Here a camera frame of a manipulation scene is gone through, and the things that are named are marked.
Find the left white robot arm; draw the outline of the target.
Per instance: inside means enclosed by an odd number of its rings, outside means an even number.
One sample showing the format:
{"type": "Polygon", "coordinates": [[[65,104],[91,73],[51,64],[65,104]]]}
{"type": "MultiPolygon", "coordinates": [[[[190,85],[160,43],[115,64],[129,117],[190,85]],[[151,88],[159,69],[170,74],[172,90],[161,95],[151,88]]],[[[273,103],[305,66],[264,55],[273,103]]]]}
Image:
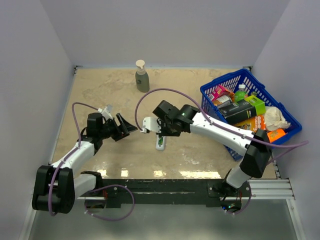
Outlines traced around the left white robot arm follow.
{"type": "Polygon", "coordinates": [[[38,211],[67,214],[76,198],[90,193],[99,196],[104,190],[102,176],[98,172],[83,171],[75,174],[102,147],[105,139],[119,141],[137,127],[127,122],[121,114],[106,119],[101,113],[90,113],[87,126],[80,132],[80,142],[59,161],[38,168],[32,196],[32,208],[38,211]]]}

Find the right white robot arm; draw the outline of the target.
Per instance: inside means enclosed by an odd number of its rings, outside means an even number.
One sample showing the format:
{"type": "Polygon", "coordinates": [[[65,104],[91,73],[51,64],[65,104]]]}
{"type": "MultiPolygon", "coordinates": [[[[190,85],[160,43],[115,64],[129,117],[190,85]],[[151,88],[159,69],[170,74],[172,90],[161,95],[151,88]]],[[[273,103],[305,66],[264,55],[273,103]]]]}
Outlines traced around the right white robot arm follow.
{"type": "Polygon", "coordinates": [[[267,132],[252,132],[234,127],[203,114],[197,107],[185,104],[181,109],[163,100],[153,110],[159,124],[159,135],[178,137],[181,133],[205,136],[234,150],[241,157],[240,163],[232,168],[223,183],[223,192],[235,196],[241,186],[251,178],[261,178],[272,149],[268,145],[267,132]]]}

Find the white remote control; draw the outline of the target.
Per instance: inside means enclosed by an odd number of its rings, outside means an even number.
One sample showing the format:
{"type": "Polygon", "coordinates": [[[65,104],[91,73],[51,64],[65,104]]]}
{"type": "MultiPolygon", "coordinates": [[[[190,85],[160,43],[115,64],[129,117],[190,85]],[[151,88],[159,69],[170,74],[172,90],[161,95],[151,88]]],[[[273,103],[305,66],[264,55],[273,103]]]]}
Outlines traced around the white remote control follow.
{"type": "Polygon", "coordinates": [[[165,136],[159,136],[156,135],[156,143],[155,143],[155,149],[157,151],[164,151],[166,147],[166,137],[165,136]]]}

